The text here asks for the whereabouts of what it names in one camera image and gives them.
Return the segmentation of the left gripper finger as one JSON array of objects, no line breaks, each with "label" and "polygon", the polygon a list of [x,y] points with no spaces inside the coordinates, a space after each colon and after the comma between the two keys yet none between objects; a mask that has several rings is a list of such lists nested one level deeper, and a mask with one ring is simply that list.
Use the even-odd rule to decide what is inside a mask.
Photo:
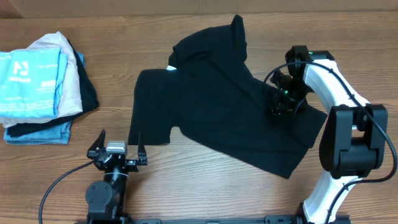
[{"label": "left gripper finger", "polygon": [[96,151],[104,147],[104,140],[106,136],[106,130],[103,129],[94,143],[89,147],[88,151]]},{"label": "left gripper finger", "polygon": [[146,159],[146,150],[144,147],[144,142],[141,132],[139,132],[137,155],[139,159]]}]

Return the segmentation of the black t-shirt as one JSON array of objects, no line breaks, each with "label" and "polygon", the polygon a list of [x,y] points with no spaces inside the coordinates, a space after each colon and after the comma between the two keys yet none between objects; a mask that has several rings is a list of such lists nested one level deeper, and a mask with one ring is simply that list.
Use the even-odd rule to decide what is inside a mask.
[{"label": "black t-shirt", "polygon": [[247,68],[244,22],[198,31],[174,46],[168,69],[143,70],[134,89],[128,144],[162,145],[178,127],[188,138],[289,178],[313,147],[326,114],[313,107],[290,124],[271,116],[275,88]]}]

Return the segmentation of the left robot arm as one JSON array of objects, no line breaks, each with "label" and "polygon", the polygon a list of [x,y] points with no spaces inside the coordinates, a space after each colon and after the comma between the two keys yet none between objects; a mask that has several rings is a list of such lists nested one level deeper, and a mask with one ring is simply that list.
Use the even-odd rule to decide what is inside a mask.
[{"label": "left robot arm", "polygon": [[132,218],[124,211],[127,181],[130,172],[138,172],[139,166],[147,165],[147,154],[143,143],[138,143],[137,159],[127,158],[125,141],[105,141],[106,131],[102,130],[90,146],[87,158],[95,167],[104,172],[103,180],[93,182],[86,190],[88,204],[87,224],[125,224]]}]

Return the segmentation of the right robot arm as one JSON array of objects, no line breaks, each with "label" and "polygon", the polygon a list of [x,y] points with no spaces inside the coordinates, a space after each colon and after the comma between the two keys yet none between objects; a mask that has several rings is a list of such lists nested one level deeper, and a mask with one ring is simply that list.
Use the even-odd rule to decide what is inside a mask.
[{"label": "right robot arm", "polygon": [[319,145],[322,174],[295,215],[268,215],[265,223],[350,223],[337,210],[356,184],[369,183],[369,173],[380,168],[384,148],[392,152],[393,168],[376,182],[389,180],[397,170],[397,153],[386,134],[388,112],[383,105],[371,104],[360,96],[338,70],[327,50],[310,51],[293,46],[285,55],[284,75],[273,69],[266,80],[277,91],[269,100],[269,116],[292,128],[299,114],[308,108],[306,96],[314,92],[328,113]]}]

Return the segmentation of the blue denim folded garment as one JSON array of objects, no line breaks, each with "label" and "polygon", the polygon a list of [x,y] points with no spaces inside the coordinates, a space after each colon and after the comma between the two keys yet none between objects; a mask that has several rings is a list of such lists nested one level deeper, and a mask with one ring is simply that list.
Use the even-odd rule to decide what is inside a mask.
[{"label": "blue denim folded garment", "polygon": [[14,145],[40,145],[40,144],[62,144],[67,145],[70,140],[72,122],[53,126],[48,129],[25,134],[17,137],[11,137],[10,128],[6,128],[4,132],[4,140],[8,144]]}]

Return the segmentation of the black folded shirt in stack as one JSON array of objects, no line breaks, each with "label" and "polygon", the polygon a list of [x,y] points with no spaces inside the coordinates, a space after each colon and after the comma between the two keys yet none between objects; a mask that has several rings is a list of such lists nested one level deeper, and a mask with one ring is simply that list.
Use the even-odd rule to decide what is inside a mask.
[{"label": "black folded shirt in stack", "polygon": [[38,131],[48,130],[52,127],[58,126],[60,124],[72,121],[79,116],[93,111],[99,107],[99,101],[97,99],[96,90],[93,84],[90,82],[88,75],[86,74],[86,70],[83,66],[83,61],[78,56],[78,52],[73,49],[73,53],[76,57],[76,64],[78,67],[78,75],[80,81],[80,95],[81,95],[81,103],[83,107],[83,111],[81,113],[77,113],[75,115],[66,116],[62,118],[57,118],[51,120],[47,123],[27,123],[27,124],[17,124],[10,128],[7,128],[7,134],[11,137],[19,137],[25,134],[36,133]]}]

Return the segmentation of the beige folded shirt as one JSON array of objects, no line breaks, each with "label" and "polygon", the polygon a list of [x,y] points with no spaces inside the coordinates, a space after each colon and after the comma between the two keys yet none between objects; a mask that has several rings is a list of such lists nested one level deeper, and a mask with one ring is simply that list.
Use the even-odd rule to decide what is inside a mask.
[{"label": "beige folded shirt", "polygon": [[62,53],[65,54],[68,58],[67,69],[63,80],[63,91],[60,97],[60,103],[57,108],[57,117],[39,119],[1,118],[1,124],[5,128],[22,123],[46,123],[57,118],[75,115],[82,112],[83,107],[81,103],[80,81],[78,75],[78,67],[76,64],[76,57],[66,37],[60,32],[46,34],[40,39],[33,42],[26,49],[48,49],[56,47],[61,48]]}]

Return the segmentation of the light blue printed folded shirt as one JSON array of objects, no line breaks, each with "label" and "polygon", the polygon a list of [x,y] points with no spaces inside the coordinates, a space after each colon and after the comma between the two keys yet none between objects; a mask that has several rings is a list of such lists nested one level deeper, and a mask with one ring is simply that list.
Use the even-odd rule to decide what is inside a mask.
[{"label": "light blue printed folded shirt", "polygon": [[68,58],[61,48],[1,52],[1,118],[55,118]]}]

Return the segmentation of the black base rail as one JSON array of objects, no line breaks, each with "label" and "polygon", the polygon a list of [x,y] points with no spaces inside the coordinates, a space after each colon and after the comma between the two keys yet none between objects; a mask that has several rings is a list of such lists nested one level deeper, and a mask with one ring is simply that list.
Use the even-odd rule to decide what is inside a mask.
[{"label": "black base rail", "polygon": [[126,221],[79,221],[76,224],[92,223],[128,223],[128,224],[306,224],[300,215],[266,215],[264,218],[227,218],[227,219],[191,219],[191,220],[161,220],[161,219],[127,219]]}]

